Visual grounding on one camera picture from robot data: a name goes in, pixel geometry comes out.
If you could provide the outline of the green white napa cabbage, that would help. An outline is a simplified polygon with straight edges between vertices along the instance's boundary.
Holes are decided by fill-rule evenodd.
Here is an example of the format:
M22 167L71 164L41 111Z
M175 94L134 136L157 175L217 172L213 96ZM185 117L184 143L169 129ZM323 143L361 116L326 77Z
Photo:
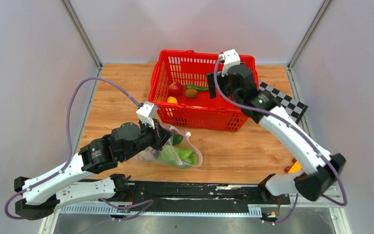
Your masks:
M177 168L189 168L196 165L197 156L192 149L166 145L159 152L158 161Z

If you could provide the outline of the clear zip top bag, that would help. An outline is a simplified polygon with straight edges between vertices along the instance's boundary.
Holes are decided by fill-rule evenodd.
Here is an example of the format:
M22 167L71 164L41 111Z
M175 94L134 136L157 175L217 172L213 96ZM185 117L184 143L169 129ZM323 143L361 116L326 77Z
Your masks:
M162 150L158 151L148 147L138 153L134 158L139 161L160 163L175 168L186 169L199 167L203 162L203 155L189 140L191 132L183 132L170 124L163 124L173 136L165 143Z

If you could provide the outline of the yellow lemon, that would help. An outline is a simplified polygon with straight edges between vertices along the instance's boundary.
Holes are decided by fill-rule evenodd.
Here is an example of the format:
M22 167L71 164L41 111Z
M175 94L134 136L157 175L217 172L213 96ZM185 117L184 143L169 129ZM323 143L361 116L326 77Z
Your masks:
M168 98L167 98L167 103L170 103L170 104L178 104L178 100L177 100L177 98L175 98L175 97L168 97Z

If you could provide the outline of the brown yellow fruit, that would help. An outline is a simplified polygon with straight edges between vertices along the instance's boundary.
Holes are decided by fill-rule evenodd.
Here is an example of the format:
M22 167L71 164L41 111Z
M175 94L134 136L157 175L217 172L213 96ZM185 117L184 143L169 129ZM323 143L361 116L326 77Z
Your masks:
M185 97L186 98L196 98L198 96L198 90L194 88L188 88L185 90Z

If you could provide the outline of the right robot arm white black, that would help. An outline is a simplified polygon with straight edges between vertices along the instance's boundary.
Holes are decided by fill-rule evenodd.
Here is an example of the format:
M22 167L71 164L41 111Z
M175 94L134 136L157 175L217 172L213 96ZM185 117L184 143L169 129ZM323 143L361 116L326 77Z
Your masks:
M280 102L259 90L253 72L242 62L224 65L207 75L210 97L217 93L274 135L300 163L301 172L271 174L260 183L259 198L272 203L279 195L297 194L310 201L323 197L339 206L347 205L340 173L346 163L342 154L331 154L307 135L288 115Z

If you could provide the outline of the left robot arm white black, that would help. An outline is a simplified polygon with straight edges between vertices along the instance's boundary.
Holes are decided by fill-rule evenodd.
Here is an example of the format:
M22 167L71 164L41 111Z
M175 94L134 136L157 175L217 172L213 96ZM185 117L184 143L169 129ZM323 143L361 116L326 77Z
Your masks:
M147 148L160 151L173 135L156 119L152 126L127 122L91 141L51 171L35 178L18 177L14 189L22 199L15 203L17 217L38 220L70 204L92 199L125 201L130 195L129 178L125 175L113 174L93 182L83 180L116 168Z

